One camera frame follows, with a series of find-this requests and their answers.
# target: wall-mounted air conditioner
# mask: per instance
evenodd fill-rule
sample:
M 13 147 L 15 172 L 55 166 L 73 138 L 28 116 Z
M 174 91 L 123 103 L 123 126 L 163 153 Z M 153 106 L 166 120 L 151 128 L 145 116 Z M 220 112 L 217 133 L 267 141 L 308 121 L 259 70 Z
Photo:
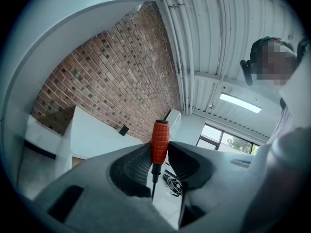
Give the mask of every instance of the wall-mounted air conditioner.
M 172 141 L 174 139 L 174 136 L 176 135 L 176 132 L 181 126 L 180 111 L 172 109 L 165 120 L 169 122 L 169 125 L 171 127 L 170 140 Z

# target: fluorescent light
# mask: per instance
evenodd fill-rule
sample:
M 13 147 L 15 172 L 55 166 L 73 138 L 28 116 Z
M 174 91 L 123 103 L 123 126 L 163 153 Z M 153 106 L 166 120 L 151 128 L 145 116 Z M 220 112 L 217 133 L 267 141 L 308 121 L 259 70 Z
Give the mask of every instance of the fluorescent light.
M 244 101 L 242 101 L 242 100 L 240 100 L 238 98 L 235 98 L 233 96 L 227 95 L 225 93 L 222 93 L 220 95 L 220 99 L 228 101 L 228 102 L 233 103 L 233 104 L 236 104 L 238 106 L 241 106 L 241 107 L 243 107 L 245 109 L 248 109 L 250 111 L 253 111 L 255 113 L 258 113 L 259 111 L 261 111 L 261 108 L 259 108 L 257 106 L 254 106 L 254 105 L 252 105 L 250 103 L 244 102 Z

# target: orange screwdriver handle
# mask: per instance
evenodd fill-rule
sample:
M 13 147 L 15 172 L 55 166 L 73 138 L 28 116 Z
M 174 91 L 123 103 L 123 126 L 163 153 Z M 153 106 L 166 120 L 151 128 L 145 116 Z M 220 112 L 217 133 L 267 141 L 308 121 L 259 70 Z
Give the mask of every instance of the orange screwdriver handle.
M 152 132 L 152 163 L 163 164 L 165 162 L 170 141 L 170 125 L 168 121 L 156 120 Z

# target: white wall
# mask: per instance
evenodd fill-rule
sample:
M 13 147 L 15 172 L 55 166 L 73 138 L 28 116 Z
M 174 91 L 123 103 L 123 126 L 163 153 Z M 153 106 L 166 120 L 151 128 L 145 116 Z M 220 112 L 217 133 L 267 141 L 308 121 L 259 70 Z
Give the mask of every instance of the white wall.
M 78 45 L 146 0 L 32 0 L 0 60 L 0 149 L 16 184 L 29 112 L 47 77 Z
M 71 130 L 72 156 L 87 159 L 104 153 L 143 143 L 99 121 L 76 106 Z
M 47 152 L 56 154 L 62 136 L 43 126 L 32 116 L 29 116 L 25 140 Z
M 205 124 L 205 118 L 197 115 L 181 114 L 181 126 L 173 141 L 196 145 Z
M 56 159 L 55 159 L 56 179 L 71 168 L 71 161 L 72 161 L 71 146 L 70 146 L 71 129 L 72 129 L 72 120 L 68 125 L 56 152 Z

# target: tree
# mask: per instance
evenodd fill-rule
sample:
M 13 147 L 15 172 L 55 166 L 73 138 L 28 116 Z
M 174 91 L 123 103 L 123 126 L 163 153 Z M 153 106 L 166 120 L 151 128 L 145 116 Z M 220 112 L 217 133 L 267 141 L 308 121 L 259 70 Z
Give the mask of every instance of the tree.
M 242 139 L 239 139 L 237 137 L 232 137 L 227 139 L 227 143 L 230 147 L 242 151 L 244 153 L 249 153 L 250 151 L 250 144 Z
M 253 144 L 253 147 L 252 147 L 252 155 L 255 155 L 257 153 L 257 150 L 258 150 L 258 146 L 254 145 Z

